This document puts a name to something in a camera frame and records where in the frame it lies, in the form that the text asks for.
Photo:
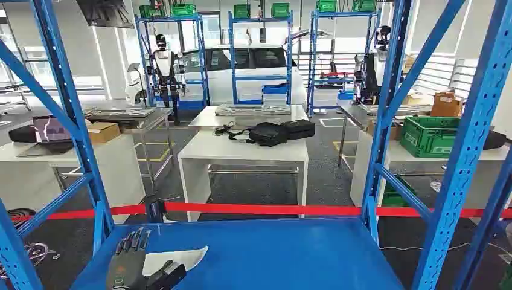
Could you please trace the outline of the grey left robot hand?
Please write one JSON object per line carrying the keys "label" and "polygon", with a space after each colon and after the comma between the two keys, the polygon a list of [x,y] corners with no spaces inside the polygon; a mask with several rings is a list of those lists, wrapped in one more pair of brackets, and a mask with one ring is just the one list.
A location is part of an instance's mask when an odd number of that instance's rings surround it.
{"label": "grey left robot hand", "polygon": [[172,289],[184,279],[185,265],[174,260],[165,261],[153,274],[143,274],[150,233],[140,227],[117,243],[109,262],[107,289]]}

